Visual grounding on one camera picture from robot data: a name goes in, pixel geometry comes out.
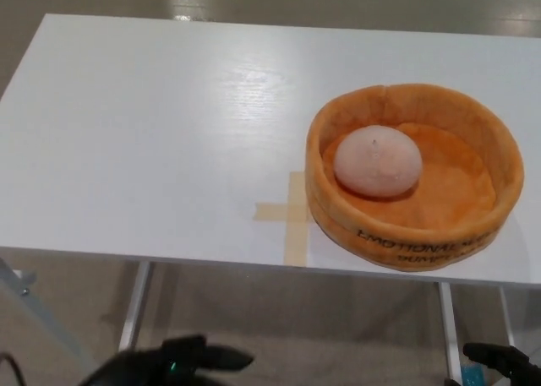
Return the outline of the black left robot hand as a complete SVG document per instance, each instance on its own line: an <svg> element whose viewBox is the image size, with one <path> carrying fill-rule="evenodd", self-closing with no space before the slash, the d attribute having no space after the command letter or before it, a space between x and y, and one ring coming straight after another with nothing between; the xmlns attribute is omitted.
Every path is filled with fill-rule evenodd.
<svg viewBox="0 0 541 386"><path fill-rule="evenodd" d="M111 386L221 385L207 371L240 372L254 356L228 345L210 344L202 334L164 340L161 346L125 350L107 360L81 384Z"/></svg>

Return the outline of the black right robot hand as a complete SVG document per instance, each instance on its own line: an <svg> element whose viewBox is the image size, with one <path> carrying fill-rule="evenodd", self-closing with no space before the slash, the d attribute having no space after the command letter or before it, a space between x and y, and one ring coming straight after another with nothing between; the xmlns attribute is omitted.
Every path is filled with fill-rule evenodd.
<svg viewBox="0 0 541 386"><path fill-rule="evenodd" d="M494 369L516 386L539 386L540 367L514 346L466 343L463 354L470 360Z"/></svg>

